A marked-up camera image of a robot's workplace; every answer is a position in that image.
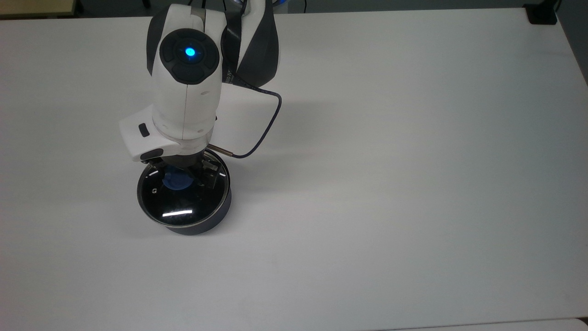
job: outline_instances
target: black control button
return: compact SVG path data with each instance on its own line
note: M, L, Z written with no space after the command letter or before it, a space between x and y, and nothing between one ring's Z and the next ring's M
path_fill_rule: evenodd
M195 29L181 29L177 31L176 35L180 38L194 38L200 41L206 40L206 34Z
M161 48L163 51L163 59L165 62L170 62L173 60L173 45L176 41L172 38L165 39L161 44Z
M176 77L185 82L199 83L204 78L204 71L200 67L178 63L173 66L172 72Z
M196 64L204 57L204 48L199 41L182 39L176 44L176 57L184 63Z
M163 155L163 149L157 148L156 150L148 151L141 154L141 160L148 160L150 158L159 157Z
M147 137L149 135L149 130L147 130L147 125L145 125L145 123L139 124L139 131L141 131L141 135L143 137Z
M206 44L206 58L204 59L204 65L209 69L216 69L215 64L219 56L218 48L215 44Z

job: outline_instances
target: cable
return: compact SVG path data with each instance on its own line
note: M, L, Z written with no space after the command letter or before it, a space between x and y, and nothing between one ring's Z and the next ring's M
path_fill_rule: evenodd
M246 157L250 156L251 154L253 154L253 152L255 152L255 150L259 147L259 145L261 145L261 142L263 141L263 139L265 138L265 136L268 134L269 129L272 128L273 122L276 120L276 117L278 116L278 113L280 111L280 108L282 107L282 96L279 95L278 93L275 93L275 92L272 92L272 91L268 91L268 90L264 90L262 88L259 88L259 87L255 87L253 85L250 85L249 83L247 83L246 81L244 81L241 77L237 76L236 74L233 74L233 76L235 78L237 78L237 80L240 81L242 84L244 84L245 85L245 88L248 88L250 90L254 90L254 91L259 92L259 93L273 95L274 97L278 98L278 106L276 107L276 112L273 113L272 119L269 121L268 127L265 128L265 131L261 135L261 138L259 139L259 141L257 142L257 144L255 144L255 146L249 152L247 152L246 154L243 154L243 155L233 154L233 155L231 155L234 158L246 158Z

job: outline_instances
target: round black base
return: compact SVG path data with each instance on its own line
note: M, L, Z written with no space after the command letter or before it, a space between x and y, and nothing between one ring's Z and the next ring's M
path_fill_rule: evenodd
M230 207L230 176L216 153L206 150L204 160L221 164L214 188L194 182L183 190L171 190L163 183L164 171L148 165L137 185L137 198L145 214L185 235L203 233L219 224Z

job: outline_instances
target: white tabletop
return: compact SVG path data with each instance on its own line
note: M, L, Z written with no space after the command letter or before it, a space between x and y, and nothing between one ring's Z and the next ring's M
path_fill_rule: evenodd
M283 110L226 219L136 201L149 18L0 22L0 329L374 330L588 315L588 87L524 9L279 15ZM242 153L275 100L224 86Z
M424 331L588 331L588 325L578 319L541 320L531 322L442 326Z

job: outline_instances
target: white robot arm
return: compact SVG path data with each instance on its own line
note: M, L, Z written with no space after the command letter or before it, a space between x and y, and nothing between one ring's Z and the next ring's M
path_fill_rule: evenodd
M271 0L246 1L230 14L165 8L151 20L147 37L153 104L119 122L133 161L203 151L221 83L259 87L273 78L278 62Z

